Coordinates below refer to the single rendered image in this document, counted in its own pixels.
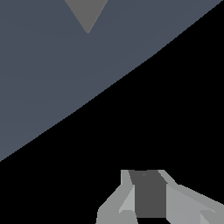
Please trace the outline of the grey angular faucet part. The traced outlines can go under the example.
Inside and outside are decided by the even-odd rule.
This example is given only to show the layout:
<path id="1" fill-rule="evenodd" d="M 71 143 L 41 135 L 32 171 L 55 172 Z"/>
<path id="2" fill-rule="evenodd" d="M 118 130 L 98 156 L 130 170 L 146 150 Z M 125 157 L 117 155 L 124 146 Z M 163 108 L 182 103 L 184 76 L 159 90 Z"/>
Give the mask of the grey angular faucet part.
<path id="1" fill-rule="evenodd" d="M 86 33 L 90 33 L 108 0 L 65 0 Z"/>

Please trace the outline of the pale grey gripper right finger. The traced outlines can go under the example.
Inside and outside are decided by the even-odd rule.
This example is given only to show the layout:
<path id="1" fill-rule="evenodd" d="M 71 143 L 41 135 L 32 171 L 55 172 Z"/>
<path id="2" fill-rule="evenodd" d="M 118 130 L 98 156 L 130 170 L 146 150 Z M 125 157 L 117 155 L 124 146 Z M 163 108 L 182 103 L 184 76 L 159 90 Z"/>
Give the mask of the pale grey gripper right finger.
<path id="1" fill-rule="evenodd" d="M 138 219 L 165 219 L 170 224 L 224 224 L 224 205 L 175 180 L 164 170 L 129 170 L 135 187 Z"/>

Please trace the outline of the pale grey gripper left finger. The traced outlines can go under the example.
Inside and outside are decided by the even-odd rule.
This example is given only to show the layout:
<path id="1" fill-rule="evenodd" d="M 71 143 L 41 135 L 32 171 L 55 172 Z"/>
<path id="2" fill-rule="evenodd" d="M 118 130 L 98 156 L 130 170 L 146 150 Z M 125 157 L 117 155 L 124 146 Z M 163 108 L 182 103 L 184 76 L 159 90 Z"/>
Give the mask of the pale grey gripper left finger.
<path id="1" fill-rule="evenodd" d="M 99 208 L 96 224 L 138 224 L 135 186 L 128 170 L 121 170 L 121 184 Z"/>

